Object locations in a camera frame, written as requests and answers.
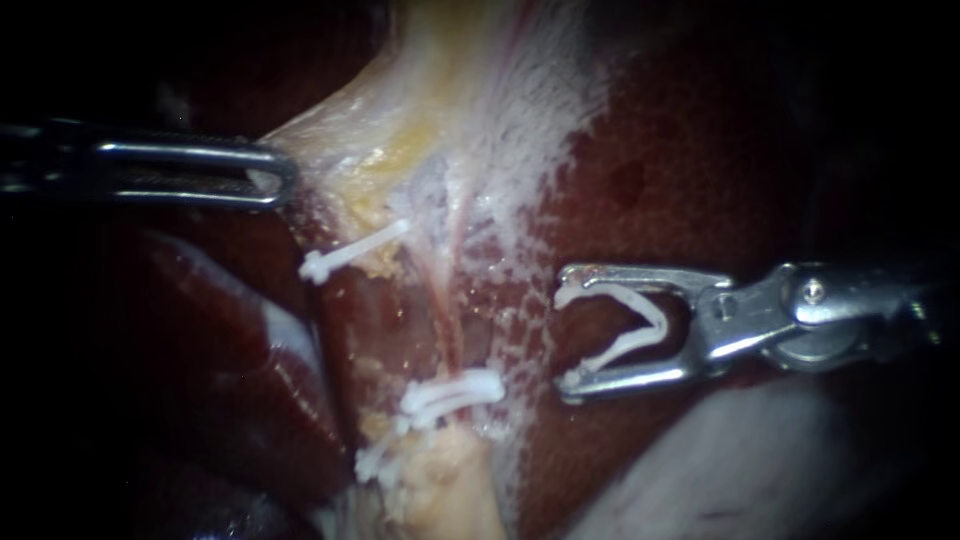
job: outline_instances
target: surgical instrument jaw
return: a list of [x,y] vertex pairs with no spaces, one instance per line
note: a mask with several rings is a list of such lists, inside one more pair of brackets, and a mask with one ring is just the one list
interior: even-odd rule
[[[54,119],[0,123],[0,194],[267,210],[289,201],[293,160],[238,139]],[[250,181],[256,175],[260,185]]]
[[850,362],[886,360],[942,332],[930,327],[931,291],[952,286],[943,260],[893,265],[782,264],[737,287],[730,276],[654,266],[573,264],[562,286],[606,283],[639,293],[666,292],[691,310],[689,334],[674,356],[559,377],[571,404],[716,377],[740,357],[755,355],[794,371],[821,373]]

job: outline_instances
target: metal jaw tip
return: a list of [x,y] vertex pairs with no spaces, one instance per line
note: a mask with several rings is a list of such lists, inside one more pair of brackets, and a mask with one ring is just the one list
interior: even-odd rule
[[276,150],[205,135],[50,120],[0,124],[0,143],[7,195],[266,210],[285,204],[298,181]]
[[732,286],[729,276],[677,268],[572,264],[564,267],[559,277],[561,286],[554,302],[558,309],[575,298],[605,295],[623,303],[651,324],[619,336],[606,351],[584,359],[576,368],[558,377],[555,385],[567,403],[672,387],[715,374],[703,361],[703,341],[698,339],[696,328],[691,328],[683,348],[671,358],[623,367],[606,366],[624,354],[666,337],[667,317],[644,293],[670,293],[695,310],[704,290]]
[[[725,373],[754,354],[783,369],[822,373],[866,358],[886,360],[937,345],[957,317],[955,261],[944,257],[882,264],[781,264],[735,287],[723,274],[667,267],[574,264],[560,272],[554,304],[608,295],[651,323],[627,332],[559,377],[568,403],[673,386]],[[660,362],[608,368],[666,336],[664,314],[643,293],[682,298],[692,313],[687,341]]]

